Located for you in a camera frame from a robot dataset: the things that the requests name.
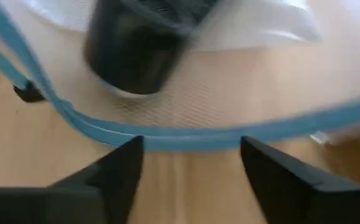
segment light wood surface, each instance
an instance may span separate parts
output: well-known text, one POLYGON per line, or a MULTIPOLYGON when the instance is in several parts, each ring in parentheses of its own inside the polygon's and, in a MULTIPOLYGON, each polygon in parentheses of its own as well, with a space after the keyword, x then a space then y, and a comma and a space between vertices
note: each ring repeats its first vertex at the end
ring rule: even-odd
MULTIPOLYGON (((360 141, 323 148, 301 138, 273 145, 360 181, 360 141)), ((0 186, 46 186, 109 150, 73 130, 48 102, 22 102, 0 74, 0 186)), ((265 219, 234 149, 147 153, 129 223, 259 224, 265 219)))

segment blue strap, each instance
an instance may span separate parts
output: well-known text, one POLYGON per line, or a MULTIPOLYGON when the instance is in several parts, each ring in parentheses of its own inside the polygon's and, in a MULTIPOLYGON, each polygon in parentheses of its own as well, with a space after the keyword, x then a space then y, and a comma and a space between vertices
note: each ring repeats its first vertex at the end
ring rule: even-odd
POLYGON ((58 98, 36 57, 1 9, 0 38, 13 49, 18 59, 28 68, 33 80, 41 86, 44 95, 72 127, 92 139, 112 146, 119 146, 134 136, 144 135, 147 151, 212 151, 238 147, 240 137, 245 135, 261 141, 279 141, 360 122, 360 102, 294 118, 231 129, 148 128, 102 121, 85 116, 74 110, 69 102, 58 98))
POLYGON ((7 60, 3 54, 0 53, 0 70, 11 80, 12 84, 24 90, 28 79, 7 60))

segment black cup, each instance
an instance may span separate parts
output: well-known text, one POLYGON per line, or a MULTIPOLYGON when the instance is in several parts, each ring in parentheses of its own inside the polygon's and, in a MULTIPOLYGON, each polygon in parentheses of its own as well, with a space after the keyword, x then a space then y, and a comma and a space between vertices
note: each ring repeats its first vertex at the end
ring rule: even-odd
POLYGON ((158 92, 217 0, 197 1, 209 4, 196 10, 184 0, 98 0, 85 44, 87 63, 116 89, 158 92))

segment plastic sheet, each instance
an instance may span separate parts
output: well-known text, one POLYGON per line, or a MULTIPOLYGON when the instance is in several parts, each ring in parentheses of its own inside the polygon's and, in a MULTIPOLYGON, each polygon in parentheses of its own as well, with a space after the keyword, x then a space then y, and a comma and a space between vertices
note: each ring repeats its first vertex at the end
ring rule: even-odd
POLYGON ((311 1, 323 43, 188 52, 146 101, 119 99, 100 83, 82 58, 83 33, 0 2, 23 37, 0 13, 0 38, 62 116, 100 142, 144 135, 150 150, 213 150, 243 135, 277 141, 360 122, 360 18, 347 0, 311 1))
MULTIPOLYGON (((50 22, 85 32, 96 0, 17 0, 50 22)), ((203 4, 204 1, 190 1, 203 4)), ((201 27, 197 50, 310 42, 320 38, 305 0, 223 0, 201 27)))

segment white plastic film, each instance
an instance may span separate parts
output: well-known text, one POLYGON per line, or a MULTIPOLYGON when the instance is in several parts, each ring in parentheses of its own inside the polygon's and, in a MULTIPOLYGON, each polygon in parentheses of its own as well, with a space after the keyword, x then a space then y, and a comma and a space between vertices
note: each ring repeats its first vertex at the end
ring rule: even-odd
MULTIPOLYGON (((96 0, 20 0, 48 21, 85 32, 96 0)), ((319 39, 305 0, 222 0, 201 29, 197 50, 273 46, 319 39)))
MULTIPOLYGON (((356 13, 349 1, 309 1, 323 42, 186 52, 161 92, 143 100, 123 99, 101 84, 82 56, 84 32, 61 29, 18 0, 0 3, 58 97, 82 114, 136 126, 224 129, 360 99, 360 4, 356 13)), ((304 124, 315 122, 308 117, 304 124)))

